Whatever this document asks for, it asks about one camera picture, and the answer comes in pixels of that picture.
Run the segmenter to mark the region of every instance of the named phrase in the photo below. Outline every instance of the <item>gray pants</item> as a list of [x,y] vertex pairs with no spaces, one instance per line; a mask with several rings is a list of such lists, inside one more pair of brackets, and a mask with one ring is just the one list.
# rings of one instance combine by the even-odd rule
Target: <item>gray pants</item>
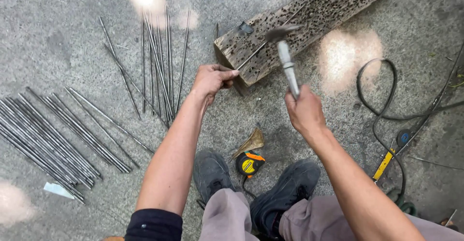
[[[464,235],[409,216],[428,241],[464,241]],[[253,236],[250,206],[241,192],[222,189],[206,205],[200,241],[258,241]],[[286,241],[356,240],[337,197],[314,197],[293,205],[282,215],[279,233]]]

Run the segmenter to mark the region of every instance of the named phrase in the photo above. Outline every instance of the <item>hand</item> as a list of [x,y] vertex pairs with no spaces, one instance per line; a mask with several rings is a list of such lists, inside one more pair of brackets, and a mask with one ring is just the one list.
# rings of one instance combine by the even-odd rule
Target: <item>hand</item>
[[327,128],[325,117],[322,112],[321,98],[314,94],[308,85],[302,85],[300,96],[295,101],[290,91],[285,95],[285,103],[289,112],[290,121],[295,130],[300,132],[306,140],[314,137]]
[[232,87],[232,79],[238,74],[239,71],[231,70],[219,64],[201,65],[198,67],[197,76],[190,93],[205,99],[206,106],[209,106],[220,89]]

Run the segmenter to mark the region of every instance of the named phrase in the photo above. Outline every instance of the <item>hammer head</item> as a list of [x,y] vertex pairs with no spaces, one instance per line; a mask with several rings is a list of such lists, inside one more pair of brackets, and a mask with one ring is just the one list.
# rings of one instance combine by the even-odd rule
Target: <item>hammer head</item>
[[268,42],[280,42],[285,40],[287,34],[294,30],[300,29],[300,27],[301,25],[283,25],[268,31],[264,37]]

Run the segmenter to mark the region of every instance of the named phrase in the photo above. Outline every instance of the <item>hammer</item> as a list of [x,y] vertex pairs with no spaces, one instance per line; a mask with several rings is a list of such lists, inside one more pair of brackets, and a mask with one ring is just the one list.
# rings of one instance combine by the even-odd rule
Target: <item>hammer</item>
[[285,38],[287,34],[294,30],[298,30],[300,27],[301,25],[283,25],[268,31],[265,35],[266,41],[277,43],[277,50],[279,51],[279,58],[282,62],[283,71],[285,72],[285,76],[287,76],[290,91],[295,100],[300,96],[300,87],[293,69],[295,64],[292,61],[290,48]]

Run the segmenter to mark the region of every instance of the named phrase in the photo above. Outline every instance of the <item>sneaker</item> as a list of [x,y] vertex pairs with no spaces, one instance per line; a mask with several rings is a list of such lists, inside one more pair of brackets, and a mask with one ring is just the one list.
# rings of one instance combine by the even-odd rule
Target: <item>sneaker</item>
[[279,234],[282,214],[298,201],[309,199],[320,175],[319,166],[308,159],[288,166],[275,186],[251,203],[253,229],[268,238],[282,239]]
[[218,190],[235,191],[224,158],[211,150],[202,150],[195,155],[194,182],[204,204]]

